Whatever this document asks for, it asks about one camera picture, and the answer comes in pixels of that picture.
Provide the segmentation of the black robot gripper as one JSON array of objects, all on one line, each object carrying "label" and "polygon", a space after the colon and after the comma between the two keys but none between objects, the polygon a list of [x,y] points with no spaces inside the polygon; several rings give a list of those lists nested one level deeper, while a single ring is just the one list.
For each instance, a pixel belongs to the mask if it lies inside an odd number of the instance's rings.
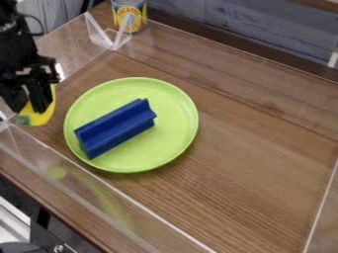
[{"label": "black robot gripper", "polygon": [[40,55],[35,34],[24,19],[0,19],[0,97],[19,113],[28,103],[44,113],[53,101],[52,84],[59,82],[56,59]]}]

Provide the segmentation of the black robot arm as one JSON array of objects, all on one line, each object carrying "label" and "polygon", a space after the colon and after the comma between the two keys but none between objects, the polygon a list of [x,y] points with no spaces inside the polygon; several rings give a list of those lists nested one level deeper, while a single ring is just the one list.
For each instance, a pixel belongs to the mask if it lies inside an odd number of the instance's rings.
[{"label": "black robot arm", "polygon": [[41,21],[17,10],[16,0],[0,0],[0,98],[15,113],[31,105],[43,114],[52,102],[52,85],[59,82],[56,60],[40,55],[27,19]]}]

